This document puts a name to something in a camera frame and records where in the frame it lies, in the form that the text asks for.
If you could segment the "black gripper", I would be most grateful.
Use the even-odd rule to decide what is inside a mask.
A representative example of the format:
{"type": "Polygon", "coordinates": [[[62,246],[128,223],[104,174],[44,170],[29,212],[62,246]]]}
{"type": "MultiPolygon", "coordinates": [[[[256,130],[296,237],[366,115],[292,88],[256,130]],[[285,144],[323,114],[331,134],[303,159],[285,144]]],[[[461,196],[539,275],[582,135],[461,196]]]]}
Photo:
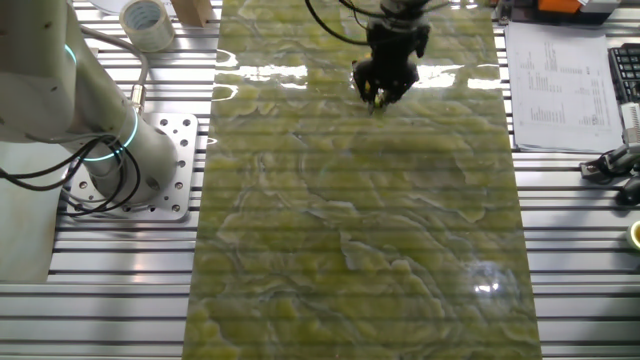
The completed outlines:
{"type": "Polygon", "coordinates": [[[366,39],[371,55],[368,59],[352,62],[352,75],[359,97],[370,114],[377,107],[379,86],[375,76],[390,76],[385,85],[385,105],[398,102],[419,80],[417,65],[410,56],[424,56],[430,30],[430,24],[424,19],[415,22],[374,19],[369,22],[366,39]]]}

